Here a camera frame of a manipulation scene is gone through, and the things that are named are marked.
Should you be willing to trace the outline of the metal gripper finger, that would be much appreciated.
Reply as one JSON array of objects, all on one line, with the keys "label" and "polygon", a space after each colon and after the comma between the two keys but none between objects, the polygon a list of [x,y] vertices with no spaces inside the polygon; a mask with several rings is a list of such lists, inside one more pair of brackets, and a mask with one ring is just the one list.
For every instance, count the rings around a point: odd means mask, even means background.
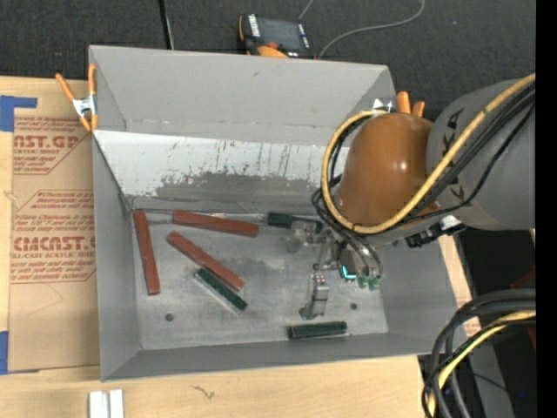
[{"label": "metal gripper finger", "polygon": [[323,224],[313,219],[297,219],[291,224],[291,233],[286,241],[286,251],[296,253],[302,246],[314,245],[321,241]]},{"label": "metal gripper finger", "polygon": [[322,273],[311,273],[309,276],[306,303],[299,309],[299,315],[303,320],[312,320],[325,314],[330,287],[325,275]]}]

